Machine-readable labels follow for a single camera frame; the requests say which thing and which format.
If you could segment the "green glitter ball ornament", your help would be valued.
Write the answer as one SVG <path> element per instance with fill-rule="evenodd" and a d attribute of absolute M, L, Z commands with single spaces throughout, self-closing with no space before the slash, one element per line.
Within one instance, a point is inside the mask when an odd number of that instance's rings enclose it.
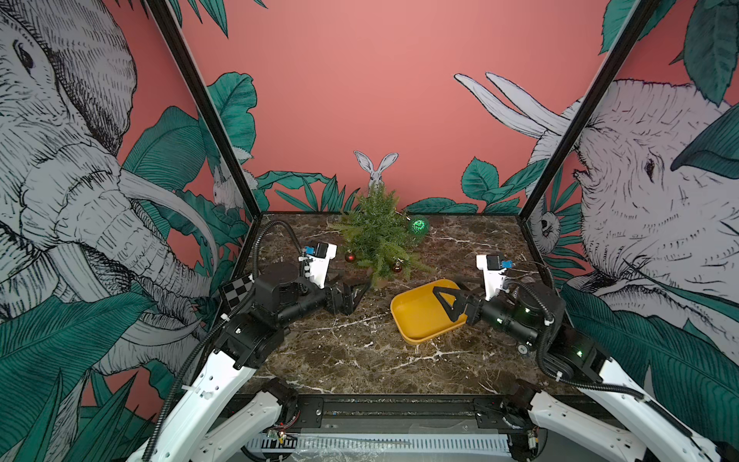
<path fill-rule="evenodd" d="M 409 231 L 417 237 L 426 236 L 429 232 L 430 224 L 427 218 L 422 216 L 411 217 L 409 219 Z"/>

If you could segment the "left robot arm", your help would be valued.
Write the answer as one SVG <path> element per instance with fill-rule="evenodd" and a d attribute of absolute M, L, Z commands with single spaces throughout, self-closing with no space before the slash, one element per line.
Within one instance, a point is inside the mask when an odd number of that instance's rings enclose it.
<path fill-rule="evenodd" d="M 289 326 L 325 310 L 350 315 L 371 281 L 327 278 L 328 260 L 303 257 L 278 263 L 256 276 L 250 295 L 219 329 L 214 348 L 184 397 L 163 410 L 154 433 L 132 461 L 227 461 L 265 430 L 298 420 L 298 394 L 271 379 L 241 410 L 217 419 L 285 340 Z"/>

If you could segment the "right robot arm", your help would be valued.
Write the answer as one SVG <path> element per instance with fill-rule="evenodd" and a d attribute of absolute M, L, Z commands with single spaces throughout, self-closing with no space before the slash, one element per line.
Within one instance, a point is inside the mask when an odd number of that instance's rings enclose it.
<path fill-rule="evenodd" d="M 466 317 L 507 334 L 534 353 L 549 378 L 600 404 L 614 427 L 522 384 L 502 409 L 510 427 L 553 431 L 608 461 L 735 461 L 738 450 L 691 429 L 639 386 L 597 342 L 566 325 L 566 303 L 542 284 L 506 283 L 494 296 L 466 286 L 434 286 L 451 321 Z"/>

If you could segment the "small green christmas tree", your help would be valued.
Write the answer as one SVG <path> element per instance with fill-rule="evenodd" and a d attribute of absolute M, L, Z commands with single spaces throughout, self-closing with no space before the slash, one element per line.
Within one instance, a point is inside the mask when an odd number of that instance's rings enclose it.
<path fill-rule="evenodd" d="M 375 290 L 398 277 L 408 280 L 414 271 L 434 271 L 423 263 L 418 252 L 421 237 L 409 231 L 409 217 L 398 210 L 395 193 L 381 184 L 369 187 L 357 206 L 330 228 L 341 234 L 344 249 L 356 254 L 356 265 L 367 273 Z M 403 265 L 401 273 L 392 270 L 396 261 Z"/>

